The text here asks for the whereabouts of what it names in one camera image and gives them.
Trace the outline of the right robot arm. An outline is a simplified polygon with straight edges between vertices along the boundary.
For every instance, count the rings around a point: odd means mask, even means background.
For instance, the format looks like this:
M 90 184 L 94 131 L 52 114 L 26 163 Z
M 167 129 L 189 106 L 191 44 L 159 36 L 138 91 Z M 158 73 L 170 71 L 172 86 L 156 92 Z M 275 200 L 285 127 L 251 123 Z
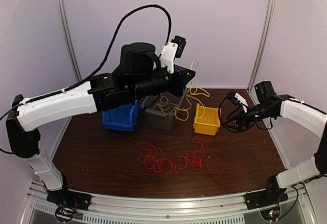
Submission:
M 308 183 L 326 176 L 326 113 L 288 94 L 278 95 L 271 81 L 255 85 L 256 105 L 249 105 L 238 92 L 230 92 L 221 101 L 218 115 L 226 101 L 234 105 L 234 110 L 225 118 L 220 118 L 224 129 L 232 133 L 243 133 L 267 119 L 278 119 L 294 123 L 316 137 L 319 142 L 315 153 L 267 180 L 262 200 L 273 204 L 287 188 L 299 183 Z

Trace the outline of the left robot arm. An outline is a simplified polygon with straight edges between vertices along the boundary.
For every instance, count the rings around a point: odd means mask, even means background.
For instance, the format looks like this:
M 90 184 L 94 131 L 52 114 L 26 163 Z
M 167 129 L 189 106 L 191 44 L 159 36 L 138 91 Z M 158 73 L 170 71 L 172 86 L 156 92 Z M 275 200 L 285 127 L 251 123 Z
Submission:
M 6 114 L 12 154 L 28 162 L 52 201 L 70 205 L 74 194 L 65 176 L 40 147 L 38 127 L 76 115 L 101 113 L 164 92 L 182 96 L 195 72 L 174 64 L 181 53 L 182 48 L 173 42 L 164 46 L 160 56 L 150 43 L 126 44 L 113 73 L 91 75 L 73 87 L 39 97 L 17 95 Z

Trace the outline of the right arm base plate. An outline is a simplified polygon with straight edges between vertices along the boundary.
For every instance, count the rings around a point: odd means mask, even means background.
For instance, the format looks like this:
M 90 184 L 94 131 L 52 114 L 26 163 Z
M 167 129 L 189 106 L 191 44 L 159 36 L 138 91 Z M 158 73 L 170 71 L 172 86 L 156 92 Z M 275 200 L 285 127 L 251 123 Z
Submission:
M 286 192 L 271 193 L 266 189 L 257 192 L 248 191 L 243 197 L 248 210 L 276 205 L 288 200 Z

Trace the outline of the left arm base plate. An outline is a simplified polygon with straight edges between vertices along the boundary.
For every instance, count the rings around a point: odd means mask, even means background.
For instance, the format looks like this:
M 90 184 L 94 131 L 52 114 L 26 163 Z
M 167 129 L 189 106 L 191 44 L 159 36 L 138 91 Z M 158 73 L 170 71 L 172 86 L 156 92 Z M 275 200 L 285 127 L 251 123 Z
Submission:
M 49 192 L 46 199 L 60 207 L 87 211 L 90 205 L 91 195 L 75 191 L 68 191 L 68 193 L 62 193 L 60 191 L 59 193 Z

